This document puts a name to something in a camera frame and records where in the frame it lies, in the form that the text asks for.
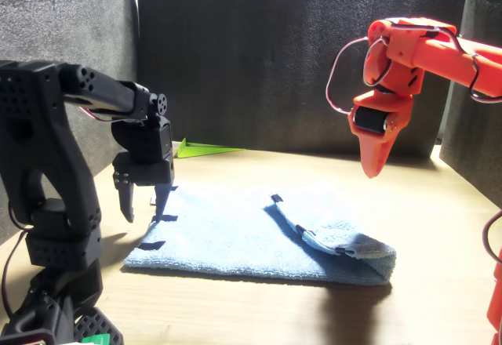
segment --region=black foam wall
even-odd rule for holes
[[[502,0],[467,0],[464,37],[502,47]],[[483,104],[453,87],[441,158],[502,206],[502,104]]]
[[[338,49],[375,19],[460,25],[464,0],[139,0],[139,81],[169,101],[175,139],[253,149],[358,153],[324,88]],[[333,99],[369,91],[359,46],[336,71]],[[427,75],[394,154],[428,158],[449,83]]]
[[[135,24],[132,0],[0,0],[0,60],[80,63],[131,80],[136,75]],[[67,106],[67,112],[96,174],[118,151],[110,126],[77,107]],[[1,187],[0,242],[16,231],[7,215],[7,200]]]

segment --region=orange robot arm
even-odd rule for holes
[[[457,38],[456,31],[425,18],[378,20],[369,27],[363,78],[375,89],[354,98],[348,114],[369,178],[380,173],[399,131],[408,125],[424,71],[492,97],[472,94],[479,102],[502,98],[502,49]]]

